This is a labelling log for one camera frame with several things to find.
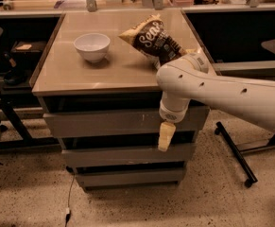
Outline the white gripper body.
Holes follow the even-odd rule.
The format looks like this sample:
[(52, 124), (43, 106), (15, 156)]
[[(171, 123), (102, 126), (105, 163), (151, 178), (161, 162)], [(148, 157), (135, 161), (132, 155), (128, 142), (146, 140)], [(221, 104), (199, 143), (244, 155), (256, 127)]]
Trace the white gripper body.
[(180, 111), (172, 111), (167, 109), (163, 104), (160, 105), (159, 115), (160, 117), (170, 123), (179, 123), (183, 120), (187, 112), (187, 108)]

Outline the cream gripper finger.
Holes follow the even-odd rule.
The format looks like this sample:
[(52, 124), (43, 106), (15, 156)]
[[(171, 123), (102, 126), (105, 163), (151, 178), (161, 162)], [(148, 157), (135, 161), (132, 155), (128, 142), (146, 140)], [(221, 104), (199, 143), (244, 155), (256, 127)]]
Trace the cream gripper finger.
[(158, 150), (167, 151), (172, 137), (176, 131), (176, 126), (170, 122), (163, 122), (160, 126)]

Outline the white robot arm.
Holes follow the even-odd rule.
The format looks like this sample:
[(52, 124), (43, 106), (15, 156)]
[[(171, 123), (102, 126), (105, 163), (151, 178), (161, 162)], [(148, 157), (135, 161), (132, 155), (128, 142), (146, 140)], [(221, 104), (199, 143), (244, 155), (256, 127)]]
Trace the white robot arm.
[(156, 74), (163, 90), (159, 114), (179, 123), (189, 102), (201, 102), (275, 133), (275, 81), (218, 76), (200, 54), (186, 54)]

